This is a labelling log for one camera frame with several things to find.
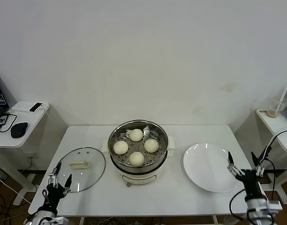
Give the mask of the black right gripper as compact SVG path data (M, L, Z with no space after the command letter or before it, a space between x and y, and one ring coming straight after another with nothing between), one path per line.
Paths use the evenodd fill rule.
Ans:
M241 170L235 166L233 157L229 151L228 170L238 181L243 183L246 192L245 200L266 199L259 184L259 176L263 176L265 170L265 167L261 165L263 162L263 156L260 155L259 157L256 157L256 155L251 152L251 158L256 170Z

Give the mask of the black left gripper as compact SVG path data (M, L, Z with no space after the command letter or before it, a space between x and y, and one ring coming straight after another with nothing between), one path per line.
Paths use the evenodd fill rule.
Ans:
M71 189L72 175L70 174L65 182L64 187L58 184L58 174L61 169L61 163L57 163L53 171L48 174L48 186L47 186L47 199L50 206L58 206L60 199L64 198Z

